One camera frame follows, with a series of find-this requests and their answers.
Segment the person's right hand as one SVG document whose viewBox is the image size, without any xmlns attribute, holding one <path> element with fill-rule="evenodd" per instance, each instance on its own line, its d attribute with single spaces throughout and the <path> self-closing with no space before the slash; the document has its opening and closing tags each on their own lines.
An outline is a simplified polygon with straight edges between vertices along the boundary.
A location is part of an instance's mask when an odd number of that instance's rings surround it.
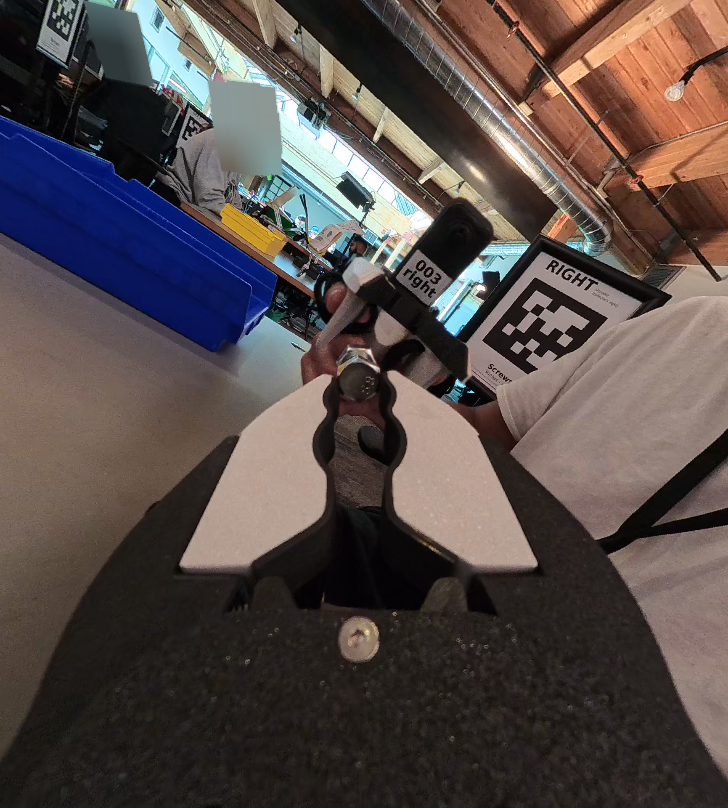
<svg viewBox="0 0 728 808">
<path fill-rule="evenodd" d="M 327 333 L 327 329 L 321 331 L 313 339 L 310 349 L 302 355 L 301 373 L 304 385 L 323 375 L 334 377 L 337 375 L 337 360 L 347 348 L 371 348 L 374 339 L 373 329 L 368 329 L 363 335 L 340 333 L 333 339 L 327 338 Z M 377 398 L 363 402 L 340 399 L 339 417 L 342 416 L 364 418 L 381 431 L 385 428 Z"/>
</svg>

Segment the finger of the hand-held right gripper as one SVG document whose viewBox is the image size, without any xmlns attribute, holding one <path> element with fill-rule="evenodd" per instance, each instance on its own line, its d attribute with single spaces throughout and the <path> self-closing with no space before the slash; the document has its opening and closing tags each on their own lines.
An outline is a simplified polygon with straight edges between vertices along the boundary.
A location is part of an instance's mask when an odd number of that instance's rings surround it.
<svg viewBox="0 0 728 808">
<path fill-rule="evenodd" d="M 378 307 L 369 294 L 376 281 L 381 280 L 381 268 L 363 258 L 353 258 L 343 271 L 332 271 L 322 276 L 322 345 L 340 335 L 362 336 L 374 328 Z M 344 287 L 344 296 L 337 308 L 330 310 L 328 295 L 336 287 Z"/>
<path fill-rule="evenodd" d="M 379 310 L 378 316 L 371 330 L 371 352 L 378 365 L 385 365 L 389 350 L 405 341 L 410 331 L 392 315 Z"/>
</svg>

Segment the small marker sign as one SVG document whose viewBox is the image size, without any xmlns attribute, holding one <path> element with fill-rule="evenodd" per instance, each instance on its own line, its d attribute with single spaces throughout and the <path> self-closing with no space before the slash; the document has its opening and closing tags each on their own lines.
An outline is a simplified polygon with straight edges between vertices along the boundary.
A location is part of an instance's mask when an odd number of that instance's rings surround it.
<svg viewBox="0 0 728 808">
<path fill-rule="evenodd" d="M 46 1 L 36 50 L 57 65 L 68 68 L 84 13 L 83 1 Z"/>
</svg>

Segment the black studio light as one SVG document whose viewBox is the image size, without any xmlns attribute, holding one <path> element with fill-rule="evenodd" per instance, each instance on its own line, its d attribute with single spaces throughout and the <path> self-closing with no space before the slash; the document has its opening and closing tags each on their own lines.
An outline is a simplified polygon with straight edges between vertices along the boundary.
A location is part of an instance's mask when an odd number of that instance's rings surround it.
<svg viewBox="0 0 728 808">
<path fill-rule="evenodd" d="M 355 208 L 359 208 L 365 213 L 368 213 L 375 205 L 376 200 L 373 193 L 348 171 L 341 175 L 336 189 Z"/>
</svg>

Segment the silver hex bolt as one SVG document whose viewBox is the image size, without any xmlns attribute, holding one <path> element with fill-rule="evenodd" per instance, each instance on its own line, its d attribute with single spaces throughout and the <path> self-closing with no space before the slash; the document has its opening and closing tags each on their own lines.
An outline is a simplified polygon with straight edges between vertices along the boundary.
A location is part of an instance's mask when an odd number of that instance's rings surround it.
<svg viewBox="0 0 728 808">
<path fill-rule="evenodd" d="M 336 362 L 339 394 L 351 402 L 372 399 L 379 391 L 379 364 L 369 348 L 348 346 Z"/>
</svg>

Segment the tilted marker sign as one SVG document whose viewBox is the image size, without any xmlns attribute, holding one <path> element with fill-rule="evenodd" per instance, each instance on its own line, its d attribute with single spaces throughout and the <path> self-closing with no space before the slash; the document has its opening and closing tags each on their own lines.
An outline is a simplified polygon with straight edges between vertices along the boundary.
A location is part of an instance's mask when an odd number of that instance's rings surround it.
<svg viewBox="0 0 728 808">
<path fill-rule="evenodd" d="M 189 139 L 206 129 L 212 128 L 211 118 L 191 103 L 188 103 L 183 120 L 178 129 L 176 148 L 181 148 Z"/>
</svg>

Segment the person in white shirt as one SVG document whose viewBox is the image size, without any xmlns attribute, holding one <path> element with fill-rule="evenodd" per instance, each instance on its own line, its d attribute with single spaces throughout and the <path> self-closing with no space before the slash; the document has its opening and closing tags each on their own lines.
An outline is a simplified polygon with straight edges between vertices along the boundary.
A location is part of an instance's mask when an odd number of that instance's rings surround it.
<svg viewBox="0 0 728 808">
<path fill-rule="evenodd" d="M 512 455 L 609 537 L 728 427 L 728 298 L 692 298 L 597 334 L 484 409 Z M 728 777 L 728 526 L 611 556 L 686 711 Z"/>
</svg>

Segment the wooden table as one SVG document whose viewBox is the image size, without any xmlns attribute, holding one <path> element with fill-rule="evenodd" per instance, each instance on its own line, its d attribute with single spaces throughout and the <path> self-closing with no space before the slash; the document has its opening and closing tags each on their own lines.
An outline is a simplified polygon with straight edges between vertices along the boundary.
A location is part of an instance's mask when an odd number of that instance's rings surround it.
<svg viewBox="0 0 728 808">
<path fill-rule="evenodd" d="M 237 249 L 243 251 L 246 255 L 268 268 L 268 270 L 274 272 L 279 279 L 282 279 L 297 289 L 298 292 L 314 299 L 315 281 L 301 274 L 287 255 L 283 256 L 282 254 L 278 254 L 276 256 L 269 256 L 264 254 L 242 237 L 238 237 L 231 229 L 222 223 L 220 217 L 211 211 L 188 203 L 182 203 L 180 208 L 185 211 L 188 216 L 200 222 L 218 237 L 221 237 L 224 241 L 232 244 Z"/>
</svg>

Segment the silver air duct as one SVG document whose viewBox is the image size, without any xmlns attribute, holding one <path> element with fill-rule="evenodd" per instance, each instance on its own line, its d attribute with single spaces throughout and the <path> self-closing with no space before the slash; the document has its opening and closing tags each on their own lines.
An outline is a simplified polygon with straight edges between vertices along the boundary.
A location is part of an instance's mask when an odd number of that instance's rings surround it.
<svg viewBox="0 0 728 808">
<path fill-rule="evenodd" d="M 573 221 L 582 236 L 582 251 L 592 257 L 606 253 L 614 235 L 608 204 L 589 188 L 588 181 L 520 111 L 509 93 L 488 75 L 461 41 L 417 5 L 397 1 L 363 4 L 464 113 Z"/>
</svg>

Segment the yellow plastic bins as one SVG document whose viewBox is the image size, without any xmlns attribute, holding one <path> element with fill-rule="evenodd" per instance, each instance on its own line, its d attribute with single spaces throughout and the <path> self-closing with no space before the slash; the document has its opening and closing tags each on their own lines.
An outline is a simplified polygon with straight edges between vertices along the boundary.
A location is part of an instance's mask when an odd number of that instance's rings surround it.
<svg viewBox="0 0 728 808">
<path fill-rule="evenodd" d="M 246 241 L 263 255 L 272 258 L 287 244 L 287 238 L 280 230 L 265 226 L 231 204 L 226 204 L 219 216 L 222 224 L 235 236 Z"/>
</svg>

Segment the grey desk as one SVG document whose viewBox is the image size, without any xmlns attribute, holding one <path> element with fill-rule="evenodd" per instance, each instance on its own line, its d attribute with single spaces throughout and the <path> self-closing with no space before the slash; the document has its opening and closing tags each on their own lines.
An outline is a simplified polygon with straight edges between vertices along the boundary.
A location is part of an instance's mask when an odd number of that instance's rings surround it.
<svg viewBox="0 0 728 808">
<path fill-rule="evenodd" d="M 0 758 L 109 555 L 307 347 L 264 318 L 205 351 L 0 233 Z"/>
</svg>

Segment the black framed marker sign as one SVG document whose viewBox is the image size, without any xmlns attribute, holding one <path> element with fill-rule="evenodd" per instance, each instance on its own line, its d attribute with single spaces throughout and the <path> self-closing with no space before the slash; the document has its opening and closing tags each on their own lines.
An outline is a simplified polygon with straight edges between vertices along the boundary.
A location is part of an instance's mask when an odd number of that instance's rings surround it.
<svg viewBox="0 0 728 808">
<path fill-rule="evenodd" d="M 539 236 L 459 332 L 470 356 L 463 384 L 493 400 L 501 385 L 670 300 L 662 289 Z"/>
</svg>

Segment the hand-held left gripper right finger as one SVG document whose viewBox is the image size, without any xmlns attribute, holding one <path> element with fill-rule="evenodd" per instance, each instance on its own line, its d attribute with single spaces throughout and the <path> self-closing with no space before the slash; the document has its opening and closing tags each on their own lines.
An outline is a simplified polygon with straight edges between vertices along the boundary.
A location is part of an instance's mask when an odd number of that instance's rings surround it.
<svg viewBox="0 0 728 808">
<path fill-rule="evenodd" d="M 525 574 L 537 559 L 477 431 L 397 371 L 383 379 L 389 467 L 383 510 L 407 576 Z"/>
</svg>

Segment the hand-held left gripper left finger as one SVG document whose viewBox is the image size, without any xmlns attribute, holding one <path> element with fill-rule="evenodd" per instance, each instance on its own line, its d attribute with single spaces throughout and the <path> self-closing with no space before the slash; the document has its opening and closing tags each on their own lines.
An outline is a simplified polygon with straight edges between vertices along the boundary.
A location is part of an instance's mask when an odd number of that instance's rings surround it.
<svg viewBox="0 0 728 808">
<path fill-rule="evenodd" d="M 238 436 L 181 559 L 185 574 L 316 576 L 336 530 L 339 390 L 318 377 Z"/>
</svg>

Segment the person's right forearm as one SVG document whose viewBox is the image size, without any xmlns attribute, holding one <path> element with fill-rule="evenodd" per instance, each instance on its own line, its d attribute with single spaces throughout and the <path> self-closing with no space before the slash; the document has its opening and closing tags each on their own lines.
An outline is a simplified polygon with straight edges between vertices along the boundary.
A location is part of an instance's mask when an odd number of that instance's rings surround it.
<svg viewBox="0 0 728 808">
<path fill-rule="evenodd" d="M 448 405 L 461 415 L 470 426 L 482 437 L 501 444 L 510 451 L 517 445 L 517 439 L 503 418 L 497 401 L 491 401 L 477 407 L 467 407 L 457 402 L 448 401 Z"/>
</svg>

